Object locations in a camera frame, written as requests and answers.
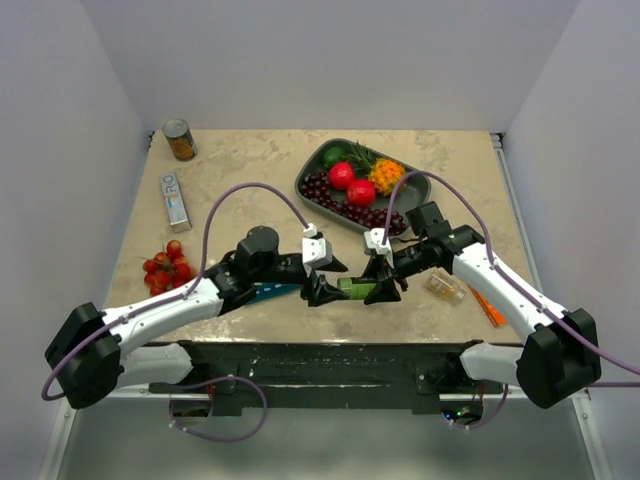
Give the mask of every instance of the blue object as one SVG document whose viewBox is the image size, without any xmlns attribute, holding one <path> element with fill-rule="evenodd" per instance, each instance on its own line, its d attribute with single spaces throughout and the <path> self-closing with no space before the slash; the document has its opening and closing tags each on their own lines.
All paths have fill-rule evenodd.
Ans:
<svg viewBox="0 0 640 480">
<path fill-rule="evenodd" d="M 300 290 L 300 285 L 291 285 L 288 283 L 263 283 L 262 285 L 258 286 L 256 297 L 248 302 L 247 305 L 252 305 L 263 300 L 276 298 L 280 295 L 284 295 L 285 293 L 290 293 L 296 290 Z"/>
</svg>

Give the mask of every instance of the table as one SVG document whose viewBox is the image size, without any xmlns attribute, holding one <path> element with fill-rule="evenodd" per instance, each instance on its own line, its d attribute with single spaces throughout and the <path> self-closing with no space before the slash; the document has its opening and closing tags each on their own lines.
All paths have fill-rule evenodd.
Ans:
<svg viewBox="0 0 640 480">
<path fill-rule="evenodd" d="M 331 241 L 334 253 L 359 275 L 368 257 L 362 236 L 302 206 L 294 180 L 303 163 L 332 138 L 358 140 L 416 168 L 432 171 L 456 186 L 489 225 L 494 249 L 518 274 L 530 279 L 524 249 L 508 200 L 490 135 L 472 131 L 347 130 L 194 130 L 199 153 L 178 162 L 160 131 L 151 142 L 146 166 L 118 258 L 107 306 L 148 297 L 142 262 L 169 240 L 182 242 L 199 265 L 202 234 L 215 199 L 240 182 L 262 181 L 281 189 L 300 206 Z M 173 233 L 167 221 L 159 177 L 176 171 L 193 228 Z M 465 207 L 433 182 L 430 197 L 453 227 L 468 223 L 479 230 Z M 207 265 L 233 250 L 247 231 L 264 224 L 280 235 L 280 251 L 300 251 L 302 229 L 291 211 L 273 194 L 251 189 L 235 193 L 213 221 Z M 328 274 L 335 280 L 337 274 Z M 247 306 L 227 315 L 197 322 L 161 337 L 162 341 L 237 342 L 444 342 L 470 339 L 517 342 L 511 328 L 494 328 L 468 292 L 450 305 L 424 289 L 428 273 L 409 279 L 402 302 L 365 307 L 361 302 L 335 302 L 309 308 L 297 294 Z"/>
</svg>

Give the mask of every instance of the green cylinder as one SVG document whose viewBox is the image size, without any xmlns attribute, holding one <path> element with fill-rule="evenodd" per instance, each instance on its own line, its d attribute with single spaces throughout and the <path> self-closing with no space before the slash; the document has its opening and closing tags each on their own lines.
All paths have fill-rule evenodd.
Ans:
<svg viewBox="0 0 640 480">
<path fill-rule="evenodd" d="M 369 278 L 342 277 L 338 279 L 338 288 L 349 295 L 350 300 L 364 300 L 376 286 Z"/>
</svg>

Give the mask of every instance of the pineapple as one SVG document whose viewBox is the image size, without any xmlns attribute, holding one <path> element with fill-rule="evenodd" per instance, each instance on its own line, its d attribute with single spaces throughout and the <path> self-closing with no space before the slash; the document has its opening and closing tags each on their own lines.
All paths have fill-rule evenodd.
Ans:
<svg viewBox="0 0 640 480">
<path fill-rule="evenodd" d="M 367 179 L 373 183 L 376 191 L 381 195 L 391 195 L 393 187 L 406 173 L 404 167 L 398 162 L 384 157 L 375 158 L 371 150 L 358 142 L 347 157 L 358 169 L 367 174 Z"/>
</svg>

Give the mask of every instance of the robotic hand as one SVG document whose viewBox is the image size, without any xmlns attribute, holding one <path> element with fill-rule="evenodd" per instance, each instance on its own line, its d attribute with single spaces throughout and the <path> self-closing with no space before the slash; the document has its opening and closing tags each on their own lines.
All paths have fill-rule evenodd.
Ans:
<svg viewBox="0 0 640 480">
<path fill-rule="evenodd" d="M 519 385 L 536 405 L 548 408 L 600 378 L 599 357 L 551 322 L 543 310 L 552 311 L 597 345 L 595 323 L 589 314 L 584 310 L 569 312 L 545 298 L 495 254 L 490 258 L 484 238 L 471 227 L 451 228 L 434 202 L 409 211 L 407 218 L 418 239 L 399 251 L 392 251 L 383 229 L 364 234 L 364 251 L 371 258 L 357 280 L 374 284 L 365 305 L 400 301 L 396 285 L 405 291 L 407 277 L 442 267 L 501 311 L 524 345 L 471 342 L 458 358 L 461 374 L 467 379 Z M 179 383 L 194 368 L 187 350 L 179 344 L 145 345 L 189 323 L 242 307 L 255 297 L 256 283 L 301 285 L 301 297 L 310 307 L 349 299 L 318 273 L 347 268 L 333 256 L 331 244 L 313 224 L 303 230 L 301 254 L 280 254 L 278 246 L 279 237 L 273 229 L 255 227 L 236 250 L 204 271 L 202 278 L 176 289 L 183 293 L 173 290 L 102 312 L 91 303 L 77 307 L 45 354 L 70 405 L 93 405 L 127 385 Z M 498 268 L 507 272 L 511 281 L 499 275 Z M 527 298 L 530 296 L 544 308 L 536 308 Z M 99 330 L 101 333 L 87 342 Z M 73 358 L 63 362 L 78 347 Z"/>
</svg>

